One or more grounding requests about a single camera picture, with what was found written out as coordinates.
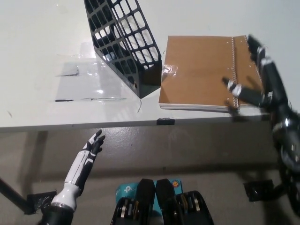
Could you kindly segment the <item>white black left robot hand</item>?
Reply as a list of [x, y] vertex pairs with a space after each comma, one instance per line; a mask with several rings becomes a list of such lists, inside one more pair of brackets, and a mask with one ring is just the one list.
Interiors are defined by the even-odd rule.
[[95, 163], [97, 154], [102, 151], [105, 135], [102, 130], [98, 130], [78, 152], [64, 181], [62, 191], [52, 200], [51, 205], [76, 210], [76, 200], [81, 196], [85, 182]]

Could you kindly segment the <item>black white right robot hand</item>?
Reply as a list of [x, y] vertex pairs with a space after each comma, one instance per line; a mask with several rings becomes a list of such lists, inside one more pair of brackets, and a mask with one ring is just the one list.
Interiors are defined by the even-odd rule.
[[289, 107], [288, 97], [275, 62], [267, 53], [266, 47], [255, 37], [248, 35], [247, 43], [263, 91], [242, 86], [226, 77], [222, 78], [222, 82], [237, 99], [265, 109], [271, 116], [271, 127], [274, 133], [282, 129], [291, 129], [297, 125], [298, 117]]

